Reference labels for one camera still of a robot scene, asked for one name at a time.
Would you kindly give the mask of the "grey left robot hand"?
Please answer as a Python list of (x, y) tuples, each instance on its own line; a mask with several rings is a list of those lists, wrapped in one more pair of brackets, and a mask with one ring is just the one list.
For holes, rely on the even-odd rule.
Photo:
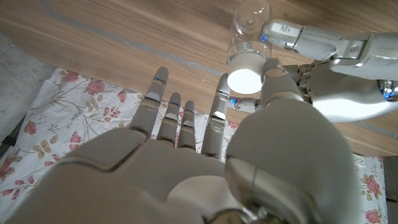
[(397, 109), (397, 34), (344, 36), (280, 19), (234, 22), (228, 86), (310, 103), (332, 122), (369, 119)]

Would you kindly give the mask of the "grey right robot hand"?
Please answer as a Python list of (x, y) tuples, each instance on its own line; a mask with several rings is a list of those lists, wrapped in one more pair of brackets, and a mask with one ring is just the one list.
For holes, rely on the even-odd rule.
[(259, 109), (220, 160), (229, 97), (220, 78), (201, 152), (194, 104), (179, 115), (174, 93), (150, 137), (169, 76), (156, 72), (128, 128), (108, 131), (64, 156), (9, 223), (356, 223), (356, 169), (348, 143), (272, 58), (239, 69), (262, 86)]

